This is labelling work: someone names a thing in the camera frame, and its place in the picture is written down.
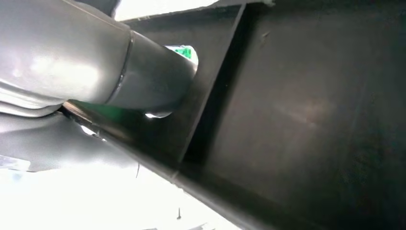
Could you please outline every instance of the black plastic panel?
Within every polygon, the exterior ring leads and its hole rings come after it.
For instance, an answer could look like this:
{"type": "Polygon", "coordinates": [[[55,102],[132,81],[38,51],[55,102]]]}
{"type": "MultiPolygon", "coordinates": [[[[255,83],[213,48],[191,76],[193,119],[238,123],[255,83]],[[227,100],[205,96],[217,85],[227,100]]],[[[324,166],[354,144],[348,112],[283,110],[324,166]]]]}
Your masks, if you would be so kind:
{"type": "Polygon", "coordinates": [[[168,118],[125,111],[122,143],[245,229],[406,228],[405,12],[287,0],[128,21],[199,69],[168,118]]]}

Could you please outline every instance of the green object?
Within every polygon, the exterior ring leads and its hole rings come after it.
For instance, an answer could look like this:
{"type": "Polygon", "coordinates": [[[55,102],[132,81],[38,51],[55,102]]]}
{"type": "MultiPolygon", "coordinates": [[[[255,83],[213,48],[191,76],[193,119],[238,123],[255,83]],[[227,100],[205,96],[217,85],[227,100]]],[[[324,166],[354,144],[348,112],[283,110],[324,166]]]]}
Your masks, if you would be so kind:
{"type": "Polygon", "coordinates": [[[192,58],[192,49],[185,47],[185,46],[181,46],[181,47],[182,48],[180,48],[180,49],[175,49],[175,52],[191,59],[192,58]]]}

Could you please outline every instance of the bright light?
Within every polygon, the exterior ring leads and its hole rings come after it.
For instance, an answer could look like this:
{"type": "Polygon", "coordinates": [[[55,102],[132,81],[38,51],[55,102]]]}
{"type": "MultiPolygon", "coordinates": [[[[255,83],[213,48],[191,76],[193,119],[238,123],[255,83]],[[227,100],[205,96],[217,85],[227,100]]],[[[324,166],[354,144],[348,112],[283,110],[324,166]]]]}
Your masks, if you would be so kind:
{"type": "Polygon", "coordinates": [[[85,126],[80,126],[80,127],[82,128],[83,132],[85,132],[89,136],[93,136],[96,134],[95,132],[91,131],[89,128],[87,128],[85,126]]]}
{"type": "Polygon", "coordinates": [[[155,118],[153,114],[145,114],[145,116],[147,116],[148,118],[155,118]]]}
{"type": "Polygon", "coordinates": [[[32,65],[30,66],[30,69],[32,71],[42,73],[49,68],[52,62],[52,59],[50,59],[49,57],[35,57],[33,59],[32,65]]]}
{"type": "Polygon", "coordinates": [[[121,0],[116,8],[114,19],[117,21],[138,18],[148,15],[185,11],[208,6],[218,0],[121,0]]]}

